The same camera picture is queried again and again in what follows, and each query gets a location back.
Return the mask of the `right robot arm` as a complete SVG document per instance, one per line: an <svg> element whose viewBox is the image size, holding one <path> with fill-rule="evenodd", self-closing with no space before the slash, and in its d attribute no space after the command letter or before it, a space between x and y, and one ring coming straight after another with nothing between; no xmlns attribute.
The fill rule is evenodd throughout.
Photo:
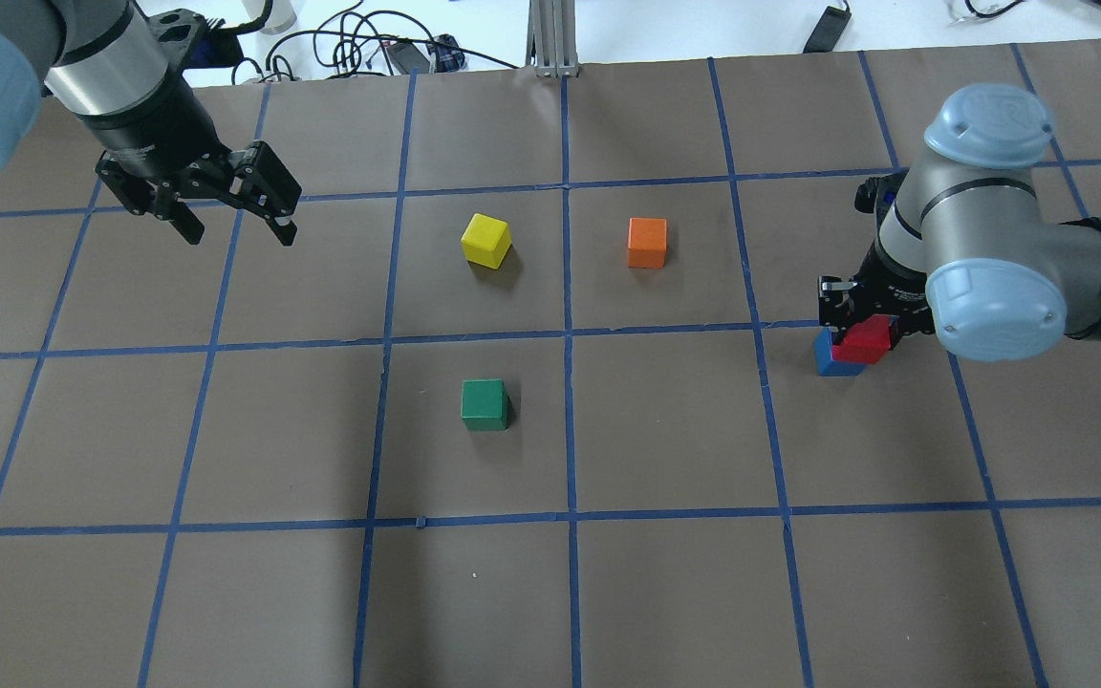
<svg viewBox="0 0 1101 688"><path fill-rule="evenodd" d="M1046 222L1032 181L1053 134L1039 97L969 84L909 170L857 188L875 234L852 277L818 279L820 374L855 375L913 334L981 362L1101 340L1101 218Z"/></svg>

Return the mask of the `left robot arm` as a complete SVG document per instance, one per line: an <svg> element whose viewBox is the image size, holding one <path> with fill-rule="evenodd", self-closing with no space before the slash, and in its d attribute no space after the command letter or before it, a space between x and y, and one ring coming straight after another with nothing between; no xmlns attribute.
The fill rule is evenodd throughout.
<svg viewBox="0 0 1101 688"><path fill-rule="evenodd" d="M103 148L97 178L127 212L153 215L196 245L205 227L187 203L211 200L257 215L291 245L301 184L261 140L227 148L184 78L203 39L263 23L222 28L135 1L0 1L0 171L43 97L56 97Z"/></svg>

